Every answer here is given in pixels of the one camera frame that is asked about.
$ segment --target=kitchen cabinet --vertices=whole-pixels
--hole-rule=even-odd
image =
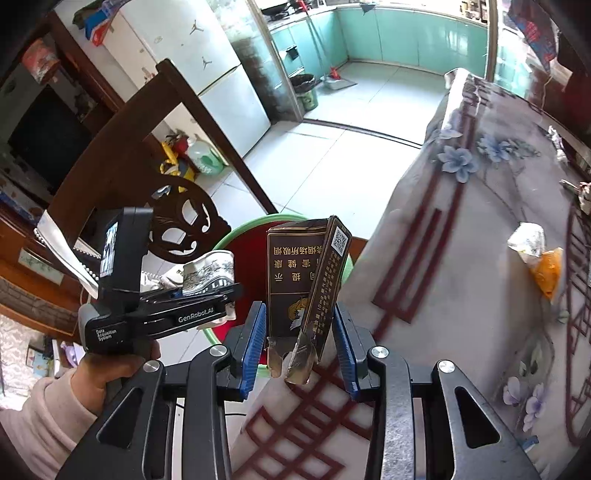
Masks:
[[[464,66],[458,55],[457,21],[438,15],[421,15],[417,21],[418,65],[445,73]]]
[[[382,59],[418,67],[418,32],[415,12],[380,10],[376,15]]]
[[[277,47],[277,51],[281,56],[281,60],[283,61],[283,65],[285,67],[285,71],[288,75],[292,75],[298,70],[304,68],[304,64],[302,63],[300,49],[298,47],[298,56],[296,59],[292,60],[291,57],[287,54],[286,50],[293,45],[296,45],[293,36],[291,35],[291,30],[289,27],[282,28],[280,30],[276,30],[272,33],[273,41],[275,42],[275,46]]]
[[[383,61],[376,10],[365,14],[361,8],[337,10],[349,60]]]
[[[330,66],[339,67],[346,63],[348,59],[347,48],[336,11],[314,13],[312,10],[311,13],[314,26],[327,50],[328,58],[325,58],[324,54],[322,56],[325,68],[328,69]],[[322,71],[322,66],[318,60],[318,51],[322,52],[322,46],[316,36],[312,35],[311,29],[305,20],[272,30],[271,36],[280,54],[292,45],[296,45],[298,48],[300,56],[295,60],[291,60],[289,55],[283,58],[284,56],[281,54],[288,75],[298,72],[302,67],[306,73],[311,73],[317,78],[328,73]]]

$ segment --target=human hand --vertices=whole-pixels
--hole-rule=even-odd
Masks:
[[[158,342],[152,344],[150,358],[160,358]],[[145,359],[138,355],[87,353],[70,381],[74,396],[85,409],[98,415],[105,403],[107,383],[122,377],[132,377],[144,362]]]

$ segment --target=refrigerator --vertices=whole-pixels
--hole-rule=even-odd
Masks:
[[[132,0],[117,13],[103,42],[141,88],[170,59],[241,156],[271,126],[240,60],[206,0]],[[207,136],[180,105],[165,122]]]

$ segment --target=floral tablecloth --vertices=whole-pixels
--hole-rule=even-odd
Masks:
[[[453,360],[553,479],[591,424],[591,222],[559,185],[582,179],[548,127],[582,158],[589,149],[465,70],[446,80],[427,141],[339,299],[410,364]],[[552,301],[507,246],[521,222],[542,226],[548,249],[564,249]],[[372,411],[341,384],[332,339],[308,385],[271,379],[233,445],[234,478],[363,478]],[[421,468],[418,449],[418,476]]]

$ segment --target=floor tile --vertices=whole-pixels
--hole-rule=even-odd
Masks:
[[[179,363],[196,335],[197,330],[192,328],[158,340],[158,343],[160,344],[160,352],[162,354],[160,361],[164,365],[174,365]]]
[[[281,213],[289,213],[289,214],[291,214],[291,215],[302,215],[302,213],[300,213],[300,212],[296,212],[295,210],[291,210],[291,209],[289,209],[289,208],[287,208],[287,207],[285,207],[285,208],[284,208],[284,209],[281,211]]]
[[[309,218],[338,215],[353,235],[369,238],[394,187],[419,151],[346,131],[286,207]],[[326,188],[328,179],[338,190]]]
[[[334,92],[318,86],[319,105],[306,118],[423,143],[426,127],[446,91],[443,76],[363,62],[348,63],[339,72],[358,85]]]
[[[230,224],[232,229],[243,223],[265,215],[250,192],[223,184],[212,197],[218,214]]]
[[[304,117],[338,124],[356,125],[357,119],[363,115],[367,104],[367,100],[344,98],[319,92],[318,106],[307,112]]]
[[[199,185],[205,192],[211,196],[216,193],[216,190],[222,185],[232,173],[232,167],[226,166],[219,175],[204,175],[199,174],[195,179],[195,183]]]
[[[211,342],[207,339],[203,330],[197,330],[197,334],[193,337],[193,340],[184,351],[179,362],[190,362],[193,360],[193,357],[208,349],[211,345]]]
[[[376,63],[353,62],[339,69],[339,74],[346,80],[356,82],[357,85],[341,90],[330,90],[322,85],[319,89],[324,95],[340,99],[358,99],[369,102],[396,73],[399,67]]]
[[[333,139],[285,133],[273,127],[246,156],[245,162],[271,201],[285,205],[334,142]],[[235,173],[225,184],[246,191]],[[214,199],[221,189],[214,194]]]
[[[160,257],[156,257],[152,252],[148,252],[142,259],[142,270],[157,275],[163,262],[164,260]]]
[[[325,127],[324,125],[315,124],[297,124],[286,121],[277,122],[274,127],[292,134],[310,135],[312,137],[328,138],[330,140],[336,140],[345,131],[342,128]]]
[[[444,93],[441,75],[400,68],[359,115],[357,126],[422,144]]]
[[[445,94],[443,75],[400,68],[380,89],[373,103],[429,104],[437,108]]]

